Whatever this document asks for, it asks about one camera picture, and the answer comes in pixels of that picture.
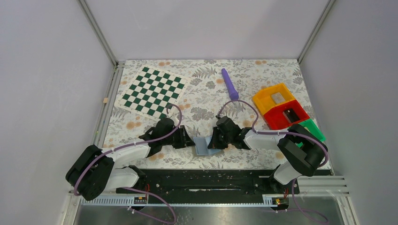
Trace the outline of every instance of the metal frame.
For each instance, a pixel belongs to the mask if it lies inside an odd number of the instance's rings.
[[[299,177],[300,194],[297,197],[325,197],[333,196],[339,206],[345,225],[359,225],[358,218],[352,207],[351,198],[342,176],[313,176]],[[73,225],[78,207],[80,205],[96,206],[131,206],[131,201],[135,196],[145,196],[144,194],[116,194],[105,192],[97,199],[86,201],[80,196],[68,195],[67,209],[63,211],[60,225]],[[266,204],[272,197],[282,197],[283,195],[263,195],[265,204],[170,204],[173,207],[269,207]],[[150,206],[165,207],[164,204],[149,204]]]
[[[114,66],[117,66],[117,59],[113,54],[112,49],[110,48],[107,40],[105,39],[104,34],[102,33],[100,27],[98,26],[97,21],[95,20],[94,15],[92,14],[87,2],[85,0],[77,0],[77,2],[82,8],[84,15],[87,17],[88,22],[90,23],[95,35],[97,36],[99,42],[104,48],[105,53],[107,54],[109,60]]]
[[[328,3],[326,4],[325,8],[323,9],[321,16],[319,17],[314,29],[312,30],[312,32],[310,34],[310,37],[308,38],[306,44],[304,45],[303,50],[301,50],[301,53],[298,56],[297,62],[299,64],[301,64],[301,62],[303,61],[309,47],[311,46],[312,42],[314,41],[319,30],[321,29],[323,22],[325,22],[326,17],[328,17],[328,14],[329,14],[330,10],[332,9],[333,5],[335,4],[335,2],[336,2],[336,0],[329,0]]]
[[[105,98],[108,98],[108,101],[101,108],[101,114],[97,121],[97,126],[92,138],[92,143],[97,146],[102,146],[104,144],[105,135],[107,133],[107,128],[109,125],[109,120],[111,117],[113,105],[116,100],[117,89],[119,87],[120,79],[123,74],[123,68],[124,68],[124,63],[123,64],[119,63],[110,79],[107,88],[107,93],[105,95]]]

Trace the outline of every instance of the green and white checkered board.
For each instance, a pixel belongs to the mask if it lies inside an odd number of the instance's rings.
[[[190,78],[143,66],[118,98],[116,106],[150,119],[166,117],[166,106],[177,104]]]

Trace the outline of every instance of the purple cylinder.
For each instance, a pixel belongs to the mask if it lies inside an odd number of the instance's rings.
[[[227,73],[226,69],[221,69],[221,75],[224,78],[225,85],[227,86],[227,90],[230,96],[231,100],[237,100],[239,99],[239,94],[235,90],[234,85],[232,84],[232,81],[230,79],[230,76]]]

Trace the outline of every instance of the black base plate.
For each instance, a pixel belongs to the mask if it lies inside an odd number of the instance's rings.
[[[269,186],[268,178],[273,170],[154,170],[142,169],[150,192],[174,204],[222,204],[222,203],[263,203],[263,194],[279,193]],[[331,175],[330,170],[318,170],[316,175]],[[291,193],[291,183],[284,186]],[[118,188],[117,193],[133,193]],[[299,193],[299,186],[294,188]],[[162,203],[149,198],[148,203]]]

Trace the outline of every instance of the wire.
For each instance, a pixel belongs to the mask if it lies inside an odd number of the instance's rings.
[[[129,190],[129,191],[135,191],[135,192],[139,192],[139,193],[143,193],[143,194],[147,194],[147,195],[152,195],[152,196],[156,197],[157,199],[161,200],[161,201],[162,201],[164,204],[166,204],[167,207],[170,209],[171,213],[173,214],[174,221],[173,221],[173,222],[165,221],[165,220],[156,218],[156,217],[154,217],[154,216],[151,216],[151,215],[149,215],[149,214],[143,213],[143,212],[141,212],[141,211],[130,209],[130,210],[133,211],[133,213],[135,213],[135,212],[136,212],[136,213],[139,213],[139,214],[141,214],[141,215],[143,215],[143,216],[149,217],[149,218],[151,218],[151,219],[157,220],[157,221],[159,221],[159,222],[161,222],[161,223],[165,223],[165,224],[175,224],[175,223],[177,222],[176,213],[174,212],[173,208],[172,208],[172,207],[166,202],[166,200],[164,200],[162,197],[160,197],[160,196],[158,196],[158,195],[156,195],[156,194],[153,194],[153,193],[151,193],[151,192],[141,191],[141,190],[134,189],[134,188],[130,188],[130,187],[123,187],[123,188],[126,189],[126,190]]]
[[[114,150],[106,151],[106,152],[102,153],[101,155],[97,156],[96,158],[94,158],[94,160],[93,160],[92,162],[90,162],[90,163],[88,164],[88,166],[83,170],[83,172],[82,172],[82,174],[80,175],[80,177],[77,179],[76,184],[75,184],[75,188],[73,189],[73,194],[74,194],[75,196],[80,196],[80,195],[81,195],[81,194],[79,194],[79,193],[77,192],[77,187],[79,186],[79,184],[80,184],[80,182],[82,181],[83,177],[86,175],[86,173],[91,169],[91,167],[92,167],[98,160],[100,160],[102,157],[106,156],[107,154],[110,154],[110,153],[115,152],[115,151],[119,151],[119,150],[121,150],[121,149],[130,147],[130,146],[133,146],[133,145],[139,145],[139,144],[145,144],[145,143],[156,142],[156,141],[162,140],[162,139],[167,138],[167,137],[169,137],[170,135],[172,135],[172,134],[180,127],[181,121],[183,120],[183,113],[182,113],[181,109],[180,109],[177,105],[175,105],[175,104],[169,104],[168,106],[166,106],[167,113],[168,113],[168,108],[169,108],[170,106],[176,107],[176,108],[178,109],[179,115],[180,115],[180,118],[179,118],[179,121],[178,121],[177,126],[176,126],[170,133],[164,135],[163,137],[155,138],[155,139],[148,140],[148,141],[142,141],[142,142],[137,142],[137,143],[125,144],[125,145],[122,145],[122,146],[119,146],[119,147],[115,148]],[[160,198],[159,196],[157,196],[157,195],[155,195],[155,194],[152,194],[152,193],[149,193],[149,192],[146,192],[146,193],[148,193],[149,195],[155,196],[156,198],[158,198],[159,200],[161,200],[162,202],[164,202],[166,205],[169,206],[169,204],[167,204],[166,201],[164,201],[164,200],[163,200],[162,198]],[[177,218],[176,218],[175,212],[173,211],[173,209],[172,209],[170,206],[169,206],[169,208],[170,208],[171,212],[173,213],[174,221],[176,221]],[[147,215],[147,216],[150,217],[150,218],[152,218],[152,219],[158,220],[158,221],[160,221],[160,222],[168,223],[168,222],[164,222],[163,220],[157,219],[157,218],[155,218],[155,217],[153,217],[153,216],[150,216],[150,215]]]
[[[225,103],[225,104],[221,107],[221,109],[218,111],[218,116],[220,116],[220,114],[221,114],[221,112],[223,111],[224,107],[225,107],[227,104],[231,103],[231,102],[242,102],[242,103],[248,105],[251,109],[253,109],[253,111],[256,113],[256,119],[254,120],[254,122],[253,122],[253,124],[252,124],[252,130],[253,130],[255,133],[260,134],[260,135],[295,135],[295,136],[299,136],[299,137],[306,138],[307,140],[310,140],[310,141],[314,142],[315,144],[317,144],[317,145],[322,149],[323,153],[325,154],[325,160],[323,161],[323,163],[321,163],[321,164],[319,165],[319,167],[325,165],[325,164],[328,162],[328,160],[329,160],[329,155],[328,155],[328,151],[326,151],[326,148],[325,148],[319,141],[317,141],[317,140],[315,140],[315,139],[313,139],[313,138],[311,138],[311,137],[309,137],[309,136],[307,136],[307,135],[298,134],[298,133],[294,133],[294,132],[286,132],[286,131],[283,131],[283,132],[279,132],[279,131],[278,131],[278,132],[275,132],[275,131],[268,131],[268,132],[256,131],[256,130],[254,129],[254,125],[255,125],[255,123],[257,122],[257,120],[259,119],[259,114],[258,114],[258,112],[254,109],[253,106],[251,106],[249,103],[247,103],[247,102],[245,102],[245,101],[243,101],[243,100],[231,100],[231,101],[228,101],[228,102]],[[297,204],[296,198],[294,197],[294,183],[296,182],[296,180],[297,180],[296,178],[293,179],[293,183],[292,183],[292,187],[291,187],[291,189],[292,189],[291,196],[292,196],[292,198],[293,198],[294,203],[295,203],[296,206],[297,206],[297,209],[291,209],[291,210],[289,210],[289,211],[292,211],[292,210],[293,210],[293,211],[297,211],[297,210],[299,210],[300,212],[302,212],[302,213],[304,214],[305,217],[307,217],[308,219],[310,219],[310,220],[312,220],[312,221],[314,221],[314,222],[317,222],[317,223],[323,224],[323,225],[329,224],[329,220],[328,220],[328,218],[327,218],[325,215],[321,214],[321,213],[318,212],[318,211],[314,211],[314,210],[304,210],[304,209],[302,209],[302,208]],[[305,213],[305,211],[313,212],[313,213],[316,213],[316,214],[322,216],[323,218],[326,219],[326,222],[322,222],[322,221],[319,221],[319,220],[316,220],[316,219],[310,217],[308,214]]]
[[[245,101],[243,101],[243,100],[239,100],[239,99],[238,99],[238,100],[231,100],[231,101],[228,101],[228,102],[225,103],[225,104],[221,107],[221,109],[218,111],[218,116],[220,116],[220,114],[221,114],[221,112],[223,111],[224,107],[225,107],[227,104],[231,103],[231,102],[242,102],[242,103],[248,105],[248,106],[249,106],[251,109],[253,109],[253,111],[256,113],[256,119],[254,120],[254,122],[253,122],[253,124],[252,124],[252,130],[253,130],[253,132],[255,132],[255,133],[259,134],[259,135],[295,135],[295,136],[299,136],[299,137],[306,138],[307,140],[310,140],[310,141],[314,142],[316,145],[318,145],[318,146],[322,149],[323,153],[325,154],[325,160],[323,161],[323,163],[321,163],[321,164],[319,165],[319,167],[324,166],[324,165],[328,162],[328,160],[329,160],[329,154],[328,154],[328,151],[326,150],[326,148],[325,148],[319,141],[317,141],[317,140],[315,140],[315,139],[313,139],[313,138],[311,138],[311,137],[309,137],[309,136],[307,136],[307,135],[298,134],[298,133],[294,133],[294,132],[288,132],[288,131],[283,131],[283,132],[278,132],[278,131],[277,131],[277,132],[275,132],[275,131],[267,131],[267,132],[264,132],[264,131],[256,131],[256,129],[254,129],[254,125],[256,124],[257,120],[259,119],[259,114],[258,114],[258,112],[254,109],[253,106],[251,106],[249,103],[247,103],[247,102],[245,102]]]
[[[302,210],[299,210],[299,209],[286,209],[286,210],[262,210],[262,211],[263,211],[263,212],[274,212],[274,213],[281,213],[281,212],[298,212],[298,211],[300,211],[300,212],[302,212],[302,213],[303,213],[303,211],[304,211],[304,212],[311,212],[311,213],[318,214],[319,216],[325,218],[325,220],[326,220],[326,222],[322,222],[322,221],[317,221],[317,220],[314,220],[314,219],[310,218],[310,219],[312,219],[313,221],[318,222],[318,223],[320,223],[320,224],[326,224],[326,225],[330,223],[330,221],[328,220],[328,218],[327,218],[325,215],[323,215],[321,212],[316,211],[316,210],[307,210],[307,209],[302,209]]]
[[[296,204],[297,209],[291,209],[291,210],[299,210],[301,213],[303,213],[303,215],[304,215],[305,217],[307,217],[308,219],[310,219],[310,220],[312,220],[312,221],[314,221],[314,222],[317,222],[317,223],[319,223],[319,224],[323,224],[323,225],[329,224],[328,218],[327,218],[325,215],[323,215],[322,213],[320,213],[320,212],[318,212],[318,211],[315,211],[315,210],[306,210],[306,209],[302,209],[302,208],[299,206],[299,204],[297,204],[296,197],[294,196],[294,184],[296,183],[296,181],[297,181],[297,178],[294,178],[294,179],[293,179],[293,182],[291,183],[291,189],[293,190],[293,191],[291,192],[291,197],[293,198],[293,201],[294,201],[294,203]],[[309,216],[308,214],[306,214],[305,211],[314,212],[314,213],[320,215],[321,217],[325,218],[326,221],[325,221],[325,222],[322,222],[322,221],[316,220],[316,219],[314,219],[313,217],[311,217],[311,216]]]
[[[285,194],[283,195],[283,199],[285,199],[287,197],[287,195],[289,194],[289,189],[286,188],[285,189]]]

